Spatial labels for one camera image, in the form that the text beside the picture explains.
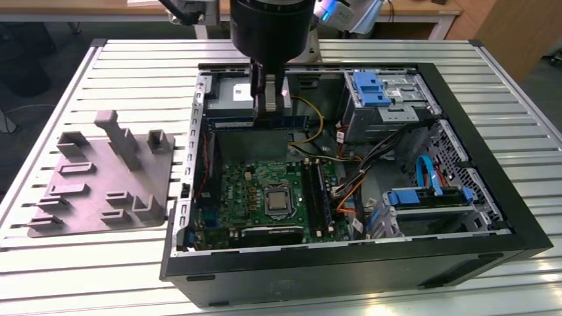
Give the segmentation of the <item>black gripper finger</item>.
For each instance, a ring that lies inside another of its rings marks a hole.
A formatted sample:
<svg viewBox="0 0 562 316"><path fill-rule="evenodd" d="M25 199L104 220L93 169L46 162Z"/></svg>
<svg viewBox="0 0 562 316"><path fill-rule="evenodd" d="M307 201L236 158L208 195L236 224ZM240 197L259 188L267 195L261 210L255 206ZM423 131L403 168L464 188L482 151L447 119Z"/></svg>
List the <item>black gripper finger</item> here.
<svg viewBox="0 0 562 316"><path fill-rule="evenodd" d="M267 72L263 65L256 61L249 62L249 94L253 103L253 122L255 125L263 125L267 121L265 111L265 83Z"/></svg>
<svg viewBox="0 0 562 316"><path fill-rule="evenodd" d="M276 122L283 118L283 76L279 74L265 75L265 118L268 129L276 128Z"/></svg>

